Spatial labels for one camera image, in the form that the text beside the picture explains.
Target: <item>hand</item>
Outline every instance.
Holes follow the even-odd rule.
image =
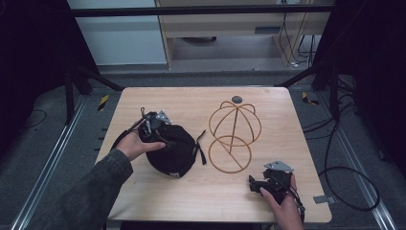
[[[160,150],[165,147],[163,142],[144,143],[138,135],[138,128],[130,131],[117,145],[116,149],[122,151],[132,161],[147,151]]]
[[[292,174],[292,177],[290,178],[290,185],[296,190],[296,180],[294,174]],[[275,220],[281,229],[304,229],[298,205],[296,204],[295,197],[292,194],[286,194],[283,202],[280,205],[265,189],[260,188],[260,192],[271,207]]]

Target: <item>gold wire frame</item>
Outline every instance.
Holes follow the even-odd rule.
[[[219,110],[221,110],[221,109],[229,108],[229,107],[232,108],[231,111],[228,112],[228,113],[218,122],[217,126],[215,126],[215,129],[212,129],[212,119],[213,119],[213,116],[215,115],[215,113],[217,113],[217,112],[218,112]],[[233,131],[232,131],[233,133],[232,133],[232,135],[223,135],[223,136],[217,137],[217,136],[216,136],[216,133],[217,133],[218,128],[219,128],[220,125],[224,122],[224,120],[225,120],[227,117],[229,117],[229,115],[231,115],[233,112],[235,112],[235,118],[234,118]],[[257,121],[258,121],[258,123],[259,123],[259,133],[258,133],[258,135],[255,135],[255,132],[254,132],[254,130],[253,130],[253,127],[252,127],[252,125],[251,125],[251,122],[249,121],[249,119],[248,119],[247,115],[245,114],[245,112],[249,112],[249,113],[251,113],[252,115],[254,115],[254,117],[257,118]],[[249,129],[250,129],[250,131],[251,131],[251,140],[249,140],[249,141],[245,141],[245,140],[243,140],[242,138],[235,136],[235,134],[236,134],[236,126],[237,126],[237,116],[238,116],[238,113],[241,113],[241,115],[244,117],[244,119],[245,119],[245,121],[247,122],[248,127],[249,127]],[[259,136],[260,136],[260,133],[261,133],[261,131],[262,131],[262,126],[261,126],[261,123],[260,123],[260,120],[259,120],[258,116],[256,115],[255,107],[254,107],[252,104],[250,104],[250,103],[245,103],[245,104],[242,104],[242,105],[236,105],[236,104],[230,103],[230,102],[223,102],[223,103],[221,104],[220,108],[219,108],[218,110],[216,110],[216,111],[212,114],[212,116],[210,117],[209,129],[210,129],[211,134],[212,134],[213,137],[215,138],[215,140],[212,142],[212,144],[211,144],[210,147],[209,147],[209,159],[210,159],[210,161],[212,162],[212,165],[213,165],[216,169],[218,169],[219,171],[224,172],[224,173],[239,173],[239,172],[244,171],[244,170],[250,165],[251,159],[252,159],[252,152],[251,152],[251,148],[249,147],[249,145],[251,145],[252,143],[254,143],[255,141],[258,140],[258,138],[259,138]],[[225,139],[225,138],[231,138],[230,143],[226,143],[226,142],[224,142],[224,141],[221,140],[221,139]],[[240,142],[242,142],[243,144],[240,144],[240,145],[235,144],[235,143],[234,143],[234,140],[235,140],[235,139],[238,139],[238,140],[239,140]],[[213,147],[214,143],[216,143],[216,142],[219,142],[219,143],[221,144],[221,146],[229,153],[229,155],[233,158],[233,160],[238,164],[239,170],[227,171],[227,170],[223,170],[223,169],[221,169],[219,166],[217,166],[217,164],[214,162],[214,160],[213,160],[213,158],[212,158],[212,147]],[[248,159],[247,164],[245,164],[244,166],[242,166],[242,165],[239,164],[239,162],[234,158],[234,156],[233,156],[233,154],[232,154],[233,147],[246,147],[246,148],[248,149],[248,151],[249,151],[249,159]]]

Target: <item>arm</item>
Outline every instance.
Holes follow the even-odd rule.
[[[290,178],[290,184],[296,190],[296,180],[294,174],[292,174],[292,177]],[[275,220],[281,229],[304,229],[298,205],[296,204],[295,198],[292,194],[287,194],[284,197],[282,204],[279,205],[275,198],[268,191],[260,188],[260,192],[271,207],[271,210],[275,216]]]
[[[164,143],[143,143],[136,131],[98,162],[54,205],[37,215],[28,229],[101,229],[133,170],[130,161]]]

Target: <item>wire hat stand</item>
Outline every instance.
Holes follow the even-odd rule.
[[[250,145],[258,140],[262,127],[255,107],[223,102],[209,120],[215,140],[209,147],[212,165],[223,173],[239,173],[251,163]]]

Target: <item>black horizontal bar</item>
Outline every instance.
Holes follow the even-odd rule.
[[[220,13],[274,13],[274,12],[332,12],[343,6],[326,5],[249,5],[249,6],[208,6],[208,7],[158,7],[158,8],[118,8],[80,9],[70,11],[49,11],[49,14],[72,15],[74,17],[106,16],[147,16],[180,14],[220,14]]]

